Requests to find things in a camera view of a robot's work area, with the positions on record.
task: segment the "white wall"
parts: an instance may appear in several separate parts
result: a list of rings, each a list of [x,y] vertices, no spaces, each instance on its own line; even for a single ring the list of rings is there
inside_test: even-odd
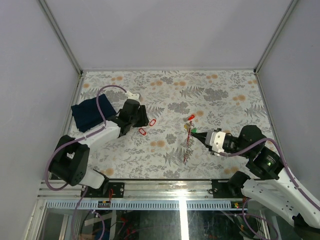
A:
[[[47,2],[84,69],[253,69],[291,0]]]
[[[259,72],[290,168],[320,199],[320,1],[300,1]]]
[[[77,74],[35,0],[0,1],[0,239],[21,239]]]

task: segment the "floral pattern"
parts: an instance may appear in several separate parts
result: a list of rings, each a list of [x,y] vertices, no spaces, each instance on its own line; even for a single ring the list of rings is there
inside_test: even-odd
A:
[[[145,127],[145,136],[132,128],[90,153],[88,165],[111,178],[225,179],[238,170],[252,176],[245,167],[246,159],[210,155],[196,139],[191,139],[187,151],[184,118],[191,114],[198,133],[222,128],[237,136],[243,126],[257,125],[264,135],[273,137],[250,70],[89,71],[78,102],[96,97],[100,88],[110,84],[140,93],[149,120],[156,119],[154,126]],[[122,108],[126,100],[122,91],[108,88],[104,94],[116,111]],[[82,134],[73,122],[70,135]],[[270,143],[266,145],[274,150]]]

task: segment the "navy towel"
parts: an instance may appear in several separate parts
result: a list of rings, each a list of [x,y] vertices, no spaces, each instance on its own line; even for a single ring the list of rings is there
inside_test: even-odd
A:
[[[99,96],[99,105],[106,119],[117,114],[104,94]],[[79,105],[73,105],[71,106],[71,110],[75,125],[82,133],[103,122],[97,107],[96,98],[84,100]]]

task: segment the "floral tablecloth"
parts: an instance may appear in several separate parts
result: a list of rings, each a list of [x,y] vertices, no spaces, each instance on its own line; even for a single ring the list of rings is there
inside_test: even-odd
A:
[[[79,103],[94,98],[98,90],[116,84],[140,93],[148,118],[145,136],[132,128],[127,135],[107,142],[89,156],[89,166],[110,178],[225,179],[240,170],[247,174],[242,157],[212,156],[198,140],[191,141],[186,165],[187,131],[183,118],[195,115],[196,131],[221,128],[238,136],[245,125],[257,125],[273,137],[254,73],[250,70],[218,71],[89,71]],[[104,91],[118,111],[126,100],[117,88]],[[79,133],[72,123],[70,135]]]

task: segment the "white light strip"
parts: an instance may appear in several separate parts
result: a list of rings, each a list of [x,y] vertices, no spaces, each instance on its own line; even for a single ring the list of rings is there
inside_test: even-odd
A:
[[[179,200],[181,240],[189,240],[187,201]]]

